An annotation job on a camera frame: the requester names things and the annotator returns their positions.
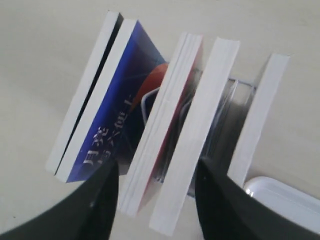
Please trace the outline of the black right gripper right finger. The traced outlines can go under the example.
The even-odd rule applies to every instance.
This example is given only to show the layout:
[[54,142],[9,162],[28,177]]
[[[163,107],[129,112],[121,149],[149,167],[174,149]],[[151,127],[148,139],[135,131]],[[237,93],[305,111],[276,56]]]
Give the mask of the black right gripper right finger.
[[208,159],[195,171],[195,202],[206,240],[318,240],[320,236],[250,197]]

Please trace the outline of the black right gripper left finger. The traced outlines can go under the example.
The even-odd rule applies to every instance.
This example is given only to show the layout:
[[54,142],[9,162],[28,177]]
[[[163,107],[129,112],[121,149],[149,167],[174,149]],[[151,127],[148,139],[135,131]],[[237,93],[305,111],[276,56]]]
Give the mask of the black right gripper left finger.
[[51,209],[0,235],[2,240],[108,240],[118,199],[118,163],[104,163]]

